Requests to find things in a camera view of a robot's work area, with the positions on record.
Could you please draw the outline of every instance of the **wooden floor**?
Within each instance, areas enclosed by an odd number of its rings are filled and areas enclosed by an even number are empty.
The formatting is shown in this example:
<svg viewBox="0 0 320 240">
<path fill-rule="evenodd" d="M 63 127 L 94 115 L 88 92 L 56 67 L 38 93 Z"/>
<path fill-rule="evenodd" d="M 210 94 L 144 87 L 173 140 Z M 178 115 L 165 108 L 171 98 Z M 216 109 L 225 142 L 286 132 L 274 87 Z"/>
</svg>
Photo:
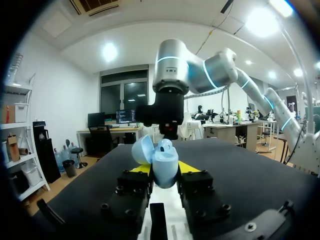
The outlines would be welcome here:
<svg viewBox="0 0 320 240">
<path fill-rule="evenodd" d="M 280 162 L 281 159 L 281 154 L 282 154 L 282 149 L 283 149 L 283 142 L 281 140 L 279 140 L 277 142 L 276 139 L 272 139 L 271 140 L 271 146 L 275 146 L 275 144 L 277 143 L 277 148 L 276 150 L 271 151 L 271 153 L 260 153 L 260 155 L 266 156 L 270 159 L 274 159 L 276 161 Z M 267 151 L 268 147 L 267 146 L 262 146 L 260 143 L 257 143 L 256 145 L 258 151 Z M 96 157 L 89 157 L 89 156 L 84 156 L 81 158 L 81 160 L 83 162 L 87 162 L 88 166 L 81 168 L 81 169 L 77 169 L 77 176 L 79 176 L 81 173 L 83 173 L 84 171 L 86 171 L 88 168 L 90 168 L 92 165 L 94 165 L 97 162 Z M 39 209 L 37 206 L 37 201 L 40 199 L 44 199 L 44 201 L 47 203 L 49 202 L 51 199 L 53 199 L 58 193 L 60 193 L 60 191 L 62 189 L 64 189 L 69 183 L 71 183 L 74 179 L 76 179 L 76 177 L 73 178 L 68 178 L 66 173 L 63 173 L 62 176 L 57 179 L 54 183 L 50 183 L 49 186 L 51 188 L 50 191 L 47 191 L 45 189 L 45 187 L 39 189 L 37 192 L 35 192 L 34 194 L 32 194 L 31 196 L 29 196 L 25 201 L 24 204 L 26 205 L 26 209 L 29 212 L 29 214 L 31 216 L 33 216 Z"/>
<path fill-rule="evenodd" d="M 76 179 L 80 174 L 86 171 L 88 168 L 93 166 L 97 162 L 96 157 L 81 157 L 82 162 L 88 163 L 87 167 L 83 167 L 76 170 L 77 176 L 73 178 L 69 178 L 67 174 L 62 173 L 61 177 L 58 178 L 54 183 L 49 183 L 50 191 L 47 191 L 46 187 L 40 188 L 38 191 L 30 195 L 26 200 L 23 201 L 26 206 L 27 211 L 31 216 L 33 216 L 38 210 L 37 201 L 43 199 L 46 203 L 53 199 L 62 189 L 64 189 L 69 183 L 71 183 L 74 179 Z"/>
</svg>

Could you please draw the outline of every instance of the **window frame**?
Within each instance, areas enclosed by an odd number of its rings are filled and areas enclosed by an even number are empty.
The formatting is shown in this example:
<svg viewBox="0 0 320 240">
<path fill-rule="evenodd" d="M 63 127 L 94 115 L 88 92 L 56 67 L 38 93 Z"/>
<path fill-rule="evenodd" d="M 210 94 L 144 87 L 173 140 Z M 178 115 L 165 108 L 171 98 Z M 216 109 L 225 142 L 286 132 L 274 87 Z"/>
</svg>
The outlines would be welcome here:
<svg viewBox="0 0 320 240">
<path fill-rule="evenodd" d="M 126 80 L 119 80 L 119 81 L 112 81 L 107 83 L 102 83 L 102 77 L 105 75 L 100 76 L 100 85 L 99 85 L 99 111 L 101 112 L 101 89 L 104 87 L 114 86 L 114 85 L 120 85 L 120 108 L 119 110 L 124 110 L 125 104 L 125 84 L 130 83 L 143 83 L 146 82 L 146 96 L 147 96 L 147 102 L 149 103 L 149 70 L 146 69 L 147 74 L 144 78 L 133 78 L 133 79 L 126 79 Z"/>
</svg>

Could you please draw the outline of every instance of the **bolt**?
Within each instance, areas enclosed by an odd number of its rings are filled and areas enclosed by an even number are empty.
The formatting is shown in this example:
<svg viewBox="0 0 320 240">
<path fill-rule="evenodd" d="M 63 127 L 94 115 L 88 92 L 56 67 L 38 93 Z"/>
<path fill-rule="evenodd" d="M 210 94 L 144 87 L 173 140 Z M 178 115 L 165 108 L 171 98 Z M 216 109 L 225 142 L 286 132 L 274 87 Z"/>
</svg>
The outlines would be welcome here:
<svg viewBox="0 0 320 240">
<path fill-rule="evenodd" d="M 203 218 L 204 216 L 206 216 L 206 212 L 203 210 L 198 210 L 195 212 L 195 214 L 198 218 Z"/>
<path fill-rule="evenodd" d="M 141 188 L 135 188 L 135 189 L 133 189 L 133 192 L 134 192 L 135 194 L 141 194 L 141 193 L 142 193 L 142 190 L 141 190 Z"/>
<path fill-rule="evenodd" d="M 208 186 L 207 189 L 208 189 L 209 192 L 213 192 L 215 190 L 213 186 Z"/>
<path fill-rule="evenodd" d="M 260 236 L 258 236 L 257 238 L 256 238 L 256 240 L 264 240 L 265 239 L 265 236 L 263 236 L 263 235 L 260 235 Z"/>
<path fill-rule="evenodd" d="M 115 190 L 118 194 L 122 194 L 124 192 L 124 187 L 123 186 L 116 186 Z"/>
<path fill-rule="evenodd" d="M 107 210 L 110 208 L 109 205 L 106 203 L 102 203 L 100 207 L 101 207 L 101 210 Z"/>
<path fill-rule="evenodd" d="M 254 222 L 249 222 L 244 226 L 244 230 L 247 231 L 248 233 L 253 232 L 256 230 L 257 225 Z"/>
<path fill-rule="evenodd" d="M 103 215 L 108 215 L 110 213 L 110 207 L 107 203 L 102 203 L 100 205 L 100 210 Z"/>
<path fill-rule="evenodd" d="M 223 204 L 223 205 L 221 206 L 221 210 L 222 210 L 223 212 L 225 212 L 225 213 L 229 212 L 230 209 L 231 209 L 231 206 L 230 206 L 229 204 Z"/>
<path fill-rule="evenodd" d="M 135 212 L 132 209 L 127 209 L 125 212 L 127 218 L 134 218 L 136 216 Z"/>
</svg>

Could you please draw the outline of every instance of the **yellow tape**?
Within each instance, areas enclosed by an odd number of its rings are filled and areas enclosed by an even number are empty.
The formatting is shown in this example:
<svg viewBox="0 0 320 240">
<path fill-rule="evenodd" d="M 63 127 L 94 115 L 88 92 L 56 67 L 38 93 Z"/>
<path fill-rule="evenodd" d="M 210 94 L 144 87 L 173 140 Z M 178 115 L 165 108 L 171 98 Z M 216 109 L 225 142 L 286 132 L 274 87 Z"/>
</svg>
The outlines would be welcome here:
<svg viewBox="0 0 320 240">
<path fill-rule="evenodd" d="M 147 173 L 148 176 L 149 176 L 149 173 L 150 173 L 150 168 L 151 168 L 151 165 L 150 164 L 144 164 L 144 165 L 140 165 L 132 170 L 130 170 L 130 172 L 143 172 L 143 173 Z"/>
<path fill-rule="evenodd" d="M 193 172 L 193 173 L 196 173 L 196 172 L 201 172 L 200 170 L 194 168 L 193 166 L 190 166 L 182 161 L 179 161 L 179 167 L 180 167 L 180 171 L 182 174 L 185 174 L 187 172 Z"/>
<path fill-rule="evenodd" d="M 180 167 L 180 171 L 182 174 L 185 174 L 187 172 L 193 172 L 193 173 L 201 172 L 201 170 L 198 170 L 198 169 L 194 168 L 193 166 L 190 166 L 182 161 L 179 161 L 179 167 Z M 151 168 L 150 164 L 144 164 L 144 165 L 140 165 L 140 166 L 130 170 L 130 172 L 137 173 L 137 172 L 141 171 L 143 173 L 147 173 L 149 176 L 150 168 Z"/>
</svg>

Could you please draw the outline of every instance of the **cardboard box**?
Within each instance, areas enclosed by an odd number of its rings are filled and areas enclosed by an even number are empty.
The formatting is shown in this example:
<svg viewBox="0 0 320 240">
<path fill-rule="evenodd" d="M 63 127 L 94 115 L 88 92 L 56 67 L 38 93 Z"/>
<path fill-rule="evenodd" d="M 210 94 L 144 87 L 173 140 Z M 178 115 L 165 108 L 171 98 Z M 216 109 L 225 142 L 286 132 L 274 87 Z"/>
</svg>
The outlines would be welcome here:
<svg viewBox="0 0 320 240">
<path fill-rule="evenodd" d="M 8 136 L 8 149 L 10 152 L 10 157 L 13 162 L 18 161 L 20 159 L 20 153 L 18 149 L 18 144 L 17 144 L 17 137 L 16 135 L 12 135 L 10 133 L 10 136 Z"/>
<path fill-rule="evenodd" d="M 16 122 L 16 113 L 14 105 L 3 105 L 2 106 L 2 124 L 13 124 Z"/>
</svg>

